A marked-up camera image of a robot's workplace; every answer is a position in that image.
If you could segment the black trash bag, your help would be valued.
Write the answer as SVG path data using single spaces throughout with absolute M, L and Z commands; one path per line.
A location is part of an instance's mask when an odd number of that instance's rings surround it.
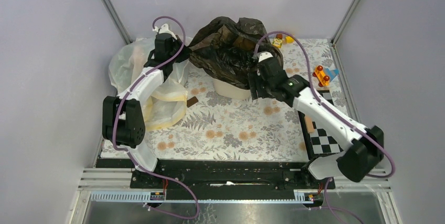
M 262 21 L 254 18 L 214 18 L 201 28 L 188 47 L 189 60 L 212 78 L 237 88 L 250 88 L 248 73 L 257 68 L 257 42 L 267 33 Z

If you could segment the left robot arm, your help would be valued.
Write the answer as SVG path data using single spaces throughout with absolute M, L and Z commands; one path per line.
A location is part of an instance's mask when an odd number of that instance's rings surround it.
M 128 46 L 133 55 L 142 56 L 127 84 L 117 96 L 107 96 L 102 106 L 102 135 L 113 148 L 124 152 L 143 181 L 158 187 L 163 174 L 156 169 L 158 158 L 144 143 L 147 131 L 170 127 L 187 110 L 187 79 L 189 49 L 172 32 L 157 34 Z

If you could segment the translucent yellowish plastic bag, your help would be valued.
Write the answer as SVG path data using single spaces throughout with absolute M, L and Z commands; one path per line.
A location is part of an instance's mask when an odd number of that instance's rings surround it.
M 111 58 L 109 78 L 119 95 L 124 95 L 143 73 L 148 72 L 143 65 L 153 49 L 155 49 L 155 39 L 142 38 L 124 46 Z M 147 131 L 171 127 L 185 116 L 188 97 L 185 84 L 189 67 L 188 60 L 175 62 L 172 72 L 167 77 L 163 77 L 163 73 L 156 70 L 130 92 L 130 99 L 139 95 Z

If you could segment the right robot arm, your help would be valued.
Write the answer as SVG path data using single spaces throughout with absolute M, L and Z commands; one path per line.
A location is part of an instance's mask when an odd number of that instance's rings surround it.
M 342 151 L 316 157 L 305 166 L 301 181 L 314 188 L 322 179 L 345 176 L 360 182 L 383 159 L 384 133 L 378 126 L 366 127 L 330 104 L 300 75 L 288 77 L 269 52 L 259 55 L 259 62 L 248 74 L 253 99 L 273 98 L 309 116 L 336 140 Z

